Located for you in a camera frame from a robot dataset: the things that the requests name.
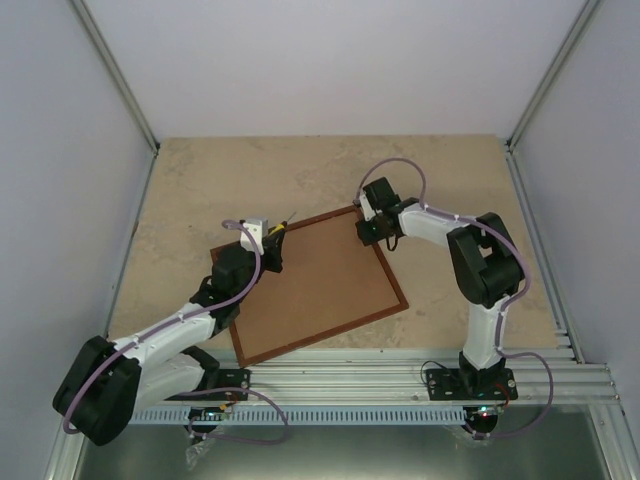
wire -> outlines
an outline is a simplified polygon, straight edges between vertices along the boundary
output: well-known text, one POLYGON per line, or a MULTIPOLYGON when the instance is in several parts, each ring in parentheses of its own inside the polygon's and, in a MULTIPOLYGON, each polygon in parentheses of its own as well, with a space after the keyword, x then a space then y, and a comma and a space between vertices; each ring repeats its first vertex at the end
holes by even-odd
POLYGON ((427 377, 425 375, 424 367, 429 363, 433 363, 434 365, 438 365, 438 367, 440 367, 442 370, 445 370, 451 376, 451 378, 453 379, 454 382, 456 382, 457 385, 460 385, 460 379, 456 375, 453 374, 453 372, 449 369, 449 367, 446 367, 446 366, 442 365, 440 362, 436 362, 435 360, 427 360, 420 367, 420 380, 422 380, 422 383, 424 383, 425 387, 428 387, 429 384, 427 383, 427 377))
POLYGON ((89 376, 89 378, 87 378, 87 380, 84 382, 82 387, 80 387, 80 389, 78 390, 78 393, 76 393, 75 397, 73 397, 73 400, 71 401, 71 404, 69 405, 69 408, 67 408, 67 411, 64 414, 64 419, 62 421, 62 429, 65 431, 65 433, 67 433, 69 435, 75 435, 75 434, 80 433, 80 430, 78 430, 76 428, 73 428, 71 426, 71 417, 73 416, 73 413, 75 412, 76 408, 78 407, 78 404, 80 403, 80 401, 82 400, 84 395, 87 393, 87 391, 89 390, 91 385, 93 385, 93 383, 100 377, 100 375, 102 375, 102 373, 112 363, 114 363, 118 358, 122 357, 129 350, 137 347, 140 343, 142 343, 145 340, 149 339, 150 337, 152 337, 156 333, 161 332, 164 329, 169 328, 172 325, 175 325, 176 323, 182 322, 182 321, 184 321, 186 319, 189 319, 191 317, 195 317, 195 316, 200 315, 200 314, 205 313, 205 312, 211 312, 213 310, 218 310, 220 308, 224 308, 224 307, 226 307, 228 305, 231 305, 232 303, 237 302, 242 297, 244 297, 247 293, 249 293, 249 291, 257 283, 258 277, 260 276, 260 252, 258 250, 258 244, 256 243, 255 239, 253 238, 253 235, 251 235, 251 233, 249 233, 249 231, 241 223, 235 222, 233 220, 225 220, 224 222, 222 222, 222 226, 224 228, 226 228, 226 229, 240 230, 241 232, 243 232, 247 236, 247 238, 249 239, 249 242, 251 242, 251 247, 253 248, 253 252, 255 254, 256 268, 255 268, 255 271, 253 272, 253 276, 251 277, 251 280, 249 280, 249 283, 247 284, 247 286, 244 287, 244 289, 240 293, 238 293, 236 296, 230 298, 229 300, 225 300, 224 302, 217 303, 217 304, 212 305, 210 307, 205 307, 205 308, 201 308, 201 309, 198 309, 198 310, 194 310, 193 312, 189 312, 189 313, 187 313, 187 314, 185 314, 183 316, 182 315, 176 315, 171 320, 168 320, 165 323, 157 325, 156 327, 152 328, 151 330, 149 330, 145 334, 140 335, 140 337, 138 338, 137 342, 136 341, 130 342, 130 343, 126 344, 124 347, 122 347, 120 350, 114 352, 111 356, 109 356, 102 364, 100 364, 100 366, 98 368, 95 369, 95 371, 89 376))
POLYGON ((498 388, 498 390, 500 390, 504 394, 505 402, 502 404, 502 408, 507 408, 509 406, 509 401, 510 401, 509 392, 500 383, 496 383, 496 387, 498 388))
POLYGON ((236 403, 238 403, 240 400, 238 399, 238 396, 233 393, 233 392, 226 392, 227 393, 227 398, 230 398, 231 400, 231 404, 230 405, 234 405, 236 403))
POLYGON ((511 252, 511 254, 514 256, 514 258, 516 259, 516 261, 520 265, 520 268, 522 269, 522 271, 524 273, 524 287, 522 287, 522 290, 517 292, 515 295, 513 295, 512 297, 509 297, 502 304, 502 306, 500 307, 500 310, 498 311, 498 321, 496 323, 496 331, 495 331, 494 343, 495 343, 495 347, 496 347, 496 351, 498 352, 498 355, 500 355, 502 358, 505 358, 507 360, 516 359, 516 358, 522 358, 522 357, 534 357, 534 358, 538 359, 540 361, 540 363, 542 363, 542 366, 547 371, 547 376, 549 377, 549 398, 547 400, 547 403, 546 403, 544 409, 542 410, 542 412, 540 412, 540 415, 538 415, 535 418, 535 420, 533 420, 528 425, 525 425, 524 427, 519 428, 517 430, 514 430, 512 432, 495 433, 495 434, 490 435, 488 433, 485 434, 485 433, 475 432, 473 429, 471 429, 471 427, 468 424, 467 424, 467 430, 469 430, 469 432, 475 438, 488 438, 489 436, 491 436, 491 438, 511 438, 511 437, 518 436, 518 435, 520 435, 522 433, 528 432, 530 429, 532 429, 533 427, 538 425, 547 416, 547 414, 551 410, 551 405, 553 403, 553 394, 554 394, 554 381, 553 381, 553 372, 551 371, 551 367, 549 366, 547 361, 541 355, 539 355, 539 354, 537 354, 535 352, 522 352, 522 353, 510 353, 509 354, 509 353, 505 353, 502 350, 502 326, 503 326, 503 323, 504 323, 504 315, 505 315, 505 313, 507 311, 507 308, 509 308, 510 305, 512 305, 514 302, 516 302, 517 300, 522 298, 529 291, 529 289, 531 288, 531 277, 532 277, 532 275, 531 275, 531 269, 529 268, 529 265, 527 264, 527 261, 520 254, 520 252, 518 252, 518 249, 515 247, 515 245, 513 245, 513 243, 511 243, 506 237, 504 237, 504 235, 502 235, 500 232, 497 232, 493 228, 488 227, 487 225, 484 225, 483 223, 478 222, 475 219, 475 217, 457 215, 455 213, 447 212, 445 210, 440 210, 438 208, 429 207, 429 205, 427 205, 427 203, 425 201, 426 192, 427 192, 427 178, 426 178, 422 168, 420 168, 420 166, 417 163, 415 163, 413 160, 409 160, 409 159, 406 159, 406 158, 395 158, 394 157, 394 158, 387 158, 385 160, 381 160, 380 162, 376 163, 373 167, 371 167, 367 171, 367 173, 365 174, 364 178, 360 182, 360 185, 358 186, 358 191, 356 192, 356 200, 355 200, 356 203, 360 198, 360 192, 362 190, 362 187, 364 186, 364 182, 367 180, 369 175, 371 175, 373 173, 373 171, 376 170, 381 165, 384 165, 384 164, 389 163, 389 162, 408 163, 409 165, 411 165, 412 167, 414 167, 418 171, 418 173, 420 174, 420 179, 422 180, 422 189, 420 191, 420 197, 419 197, 418 203, 419 203, 420 207, 425 212, 431 213, 432 215, 434 215, 436 217, 439 217, 439 218, 442 218, 442 219, 445 219, 445 220, 468 223, 469 225, 473 225, 474 227, 477 227, 480 230, 490 234, 495 239, 497 239, 500 243, 502 243, 507 248, 507 250, 509 250, 509 252, 511 252))
POLYGON ((418 171, 418 174, 422 179, 422 190, 420 191, 419 202, 420 202, 420 206, 424 208, 426 206, 426 204, 424 203, 424 199, 427 195, 427 177, 424 176, 424 172, 416 162, 414 162, 413 160, 409 160, 408 158, 400 158, 400 157, 393 157, 393 158, 387 158, 386 160, 381 160, 378 163, 376 163, 373 167, 371 167, 369 171, 367 171, 367 173, 364 174, 364 177, 362 177, 362 181, 360 182, 360 185, 358 185, 358 191, 356 192, 356 197, 353 199, 353 202, 355 204, 358 204, 360 202, 360 192, 362 191, 364 182, 366 182, 367 178, 369 178, 369 175, 371 175, 374 172, 374 170, 376 170, 381 165, 384 165, 385 163, 390 163, 390 162, 407 163, 418 171))
POLYGON ((389 237, 386 237, 384 239, 384 241, 387 244, 387 250, 389 250, 390 252, 395 252, 396 248, 398 248, 398 236, 396 235, 394 238, 395 238, 395 242, 393 242, 393 247, 391 246, 391 243, 389 242, 389 237))
POLYGON ((240 388, 240 387, 221 387, 221 388, 211 388, 209 390, 200 390, 197 392, 186 392, 181 393, 181 396, 184 397, 198 397, 200 395, 210 395, 212 393, 227 393, 227 392, 237 392, 237 393, 245 393, 249 395, 255 395, 260 400, 267 402, 273 409, 276 411, 280 419, 282 420, 282 424, 284 425, 284 431, 280 438, 276 438, 273 440, 260 440, 255 438, 244 438, 244 437, 236 437, 233 435, 223 435, 221 433, 199 433, 193 430, 193 422, 196 417, 192 418, 189 421, 189 425, 187 426, 187 431, 190 435, 194 437, 202 438, 206 440, 207 438, 217 438, 219 440, 228 440, 230 442, 237 443, 246 443, 250 445, 277 445, 279 443, 285 442, 289 438, 289 420, 287 419, 287 414, 282 411, 282 409, 269 397, 263 395, 262 393, 256 392, 255 390, 250 390, 248 388, 240 388))

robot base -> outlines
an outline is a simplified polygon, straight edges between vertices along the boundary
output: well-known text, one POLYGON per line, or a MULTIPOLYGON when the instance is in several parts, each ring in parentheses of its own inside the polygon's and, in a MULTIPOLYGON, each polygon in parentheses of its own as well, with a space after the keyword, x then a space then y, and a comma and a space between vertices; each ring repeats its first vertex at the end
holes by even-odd
MULTIPOLYGON (((209 390, 213 388, 237 387, 249 388, 251 386, 251 370, 246 368, 224 369, 220 368, 220 362, 209 355, 207 352, 198 347, 189 347, 182 353, 194 358, 204 370, 204 375, 200 381, 200 385, 194 391, 209 390)), ((246 393, 234 393, 233 397, 236 401, 246 400, 246 393)), ((229 400, 225 392, 210 393, 198 397, 174 395, 170 397, 172 401, 216 401, 229 400)))
POLYGON ((518 389, 513 377, 513 371, 509 368, 501 369, 492 385, 473 395, 460 381, 460 369, 430 368, 426 370, 427 391, 429 398, 434 401, 443 400, 482 400, 487 402, 505 401, 504 392, 509 394, 509 401, 517 400, 518 389))

robotic arm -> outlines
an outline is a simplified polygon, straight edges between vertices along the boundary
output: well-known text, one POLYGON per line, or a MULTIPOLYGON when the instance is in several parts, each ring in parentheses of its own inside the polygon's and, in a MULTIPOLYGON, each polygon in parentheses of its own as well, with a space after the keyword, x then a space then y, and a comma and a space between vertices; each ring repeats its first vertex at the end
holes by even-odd
MULTIPOLYGON (((257 255, 260 269, 255 282, 265 270, 282 271, 286 222, 269 229, 266 219, 254 218, 242 225, 240 241, 219 252, 211 275, 178 312, 114 342, 93 337, 80 349, 53 407, 63 416, 71 408, 71 422, 93 443, 110 442, 135 412, 167 398, 180 399, 175 396, 182 392, 248 386, 248 370, 221 370, 217 360, 192 346, 228 328, 237 317, 240 294, 251 288, 256 274, 257 255), (226 306, 207 310, 221 303, 226 306), (77 401, 85 383, 90 386, 77 401)), ((216 397, 206 398, 226 400, 224 394, 216 397)))
MULTIPOLYGON (((427 370, 428 391, 432 400, 502 399, 496 384, 509 389, 509 398, 517 398, 511 370, 496 349, 499 316, 503 321, 504 303, 518 291, 524 278, 518 261, 496 238, 470 225, 457 215, 426 209, 418 200, 400 200, 386 178, 375 180, 362 189, 359 197, 363 219, 356 224, 364 245, 385 240, 395 250, 403 236, 417 237, 448 247, 460 291, 469 301, 467 340, 459 355, 459 370, 427 370)), ((476 222, 499 232, 511 242, 502 220, 487 213, 476 222)))

beige tabletop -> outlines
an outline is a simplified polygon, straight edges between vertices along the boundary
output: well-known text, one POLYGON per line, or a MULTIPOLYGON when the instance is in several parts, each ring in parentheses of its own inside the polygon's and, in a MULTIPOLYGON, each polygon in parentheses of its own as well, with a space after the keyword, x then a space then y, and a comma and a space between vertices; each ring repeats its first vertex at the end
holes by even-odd
MULTIPOLYGON (((411 158, 422 166, 430 205, 461 214, 499 214, 516 246, 533 264, 495 137, 169 139, 162 143, 152 174, 110 337, 144 329, 188 301, 202 277, 210 274, 209 250, 237 240, 237 233, 222 228, 222 220, 266 216, 279 222, 294 211, 295 220, 302 220, 344 207, 352 202, 364 173, 392 156, 411 158)), ((376 173, 387 176, 401 198, 420 192, 420 178, 407 165, 385 165, 376 173)), ((468 304, 456 286, 448 251, 424 240, 402 238, 398 249, 385 255, 410 308, 313 347, 462 347, 468 304)), ((531 291, 509 311, 508 347, 557 345, 540 275, 532 267, 531 291)), ((205 345, 230 348, 231 339, 225 331, 205 345)))

white wall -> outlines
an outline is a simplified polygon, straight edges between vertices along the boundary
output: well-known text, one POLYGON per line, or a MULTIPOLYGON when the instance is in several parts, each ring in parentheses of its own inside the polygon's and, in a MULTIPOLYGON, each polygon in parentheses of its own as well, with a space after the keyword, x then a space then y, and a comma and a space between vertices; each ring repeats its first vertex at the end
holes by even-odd
POLYGON ((586 356, 640 442, 640 3, 603 3, 518 146, 586 356))
POLYGON ((0 471, 33 480, 53 395, 105 328, 151 155, 67 2, 0 2, 0 69, 0 471))
POLYGON ((507 136, 584 0, 88 0, 158 138, 507 136))

